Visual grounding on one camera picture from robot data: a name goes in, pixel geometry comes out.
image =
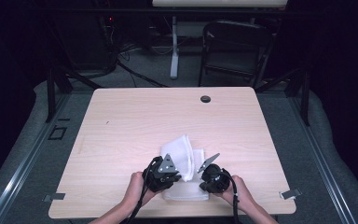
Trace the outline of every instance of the person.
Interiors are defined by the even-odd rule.
[[[263,207],[257,204],[241,177],[234,175],[232,178],[237,185],[239,200],[238,209],[248,215],[256,224],[278,223]],[[91,221],[90,224],[118,224],[127,218],[132,213],[132,210],[135,208],[141,197],[143,184],[144,179],[142,178],[142,172],[133,173],[122,201],[101,217]],[[159,192],[148,190],[144,196],[142,206],[147,204],[157,194],[159,194]],[[223,193],[215,195],[221,197],[232,205],[234,193],[231,184]]]

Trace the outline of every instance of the dark background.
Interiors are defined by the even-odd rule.
[[[63,2],[93,6],[88,0]],[[38,4],[46,6],[53,1]],[[78,17],[77,22],[64,24],[62,17],[42,20],[40,15],[25,13],[25,7],[19,0],[0,1],[0,167],[32,110],[34,86],[46,80],[53,64],[104,69],[111,63],[111,49],[103,34],[96,32],[97,19]],[[324,11],[326,17],[282,20],[265,76],[278,77],[310,62],[310,88],[323,102],[339,155],[358,179],[358,1],[293,0],[287,10]],[[147,32],[145,26],[150,21],[143,22],[133,18],[122,27],[138,27],[141,33],[131,35],[147,45],[149,35],[142,32]],[[54,28],[52,32],[47,23]],[[65,35],[67,29],[75,35]],[[92,43],[90,49],[78,47],[86,41]],[[98,57],[75,58],[74,67],[71,60],[85,55],[82,50]]]

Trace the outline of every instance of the gray carpet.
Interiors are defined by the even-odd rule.
[[[195,87],[200,66],[199,48],[181,48],[179,59],[179,78],[169,78],[171,68],[170,54],[156,54],[144,50],[135,50],[123,55],[122,62],[137,73],[172,87]],[[247,85],[240,78],[222,78],[207,76],[205,85]],[[52,220],[48,217],[50,203],[42,202],[46,194],[55,192],[58,187],[64,166],[69,157],[76,134],[90,101],[92,91],[77,80],[71,79],[75,90],[71,95],[61,95],[62,110],[52,121],[48,134],[43,135],[40,154],[28,174],[21,190],[13,204],[7,210],[2,223],[70,223],[68,220]],[[110,88],[153,87],[149,83],[131,75],[118,67],[113,73],[104,77],[94,78],[96,83]],[[10,178],[22,159],[34,147],[35,139],[43,130],[47,117],[46,83],[35,88],[37,101],[18,142],[13,147],[2,170],[0,171],[0,196],[4,192]],[[289,186],[299,188],[303,195],[296,199],[297,210],[292,215],[279,216],[280,223],[341,223],[337,209],[331,200],[326,185],[315,165],[312,149],[302,126],[295,119],[296,111],[290,104],[290,99],[283,96],[278,88],[273,93],[258,94],[268,128],[271,132],[275,147],[282,162]],[[358,223],[358,183],[351,171],[339,158],[331,140],[331,131],[323,108],[312,94],[310,97],[310,128],[318,144],[321,146],[328,165],[331,167],[345,198],[350,202],[349,207]],[[56,131],[52,136],[52,128],[65,128],[63,138]],[[247,217],[241,218],[243,223],[252,223]],[[89,220],[71,220],[73,223],[87,223]],[[171,220],[137,220],[142,223],[171,223]],[[191,223],[225,223],[224,218],[186,219]]]

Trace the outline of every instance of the black chair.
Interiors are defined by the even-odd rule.
[[[203,29],[199,86],[203,71],[240,76],[255,87],[273,36],[267,28],[244,22],[212,21]]]

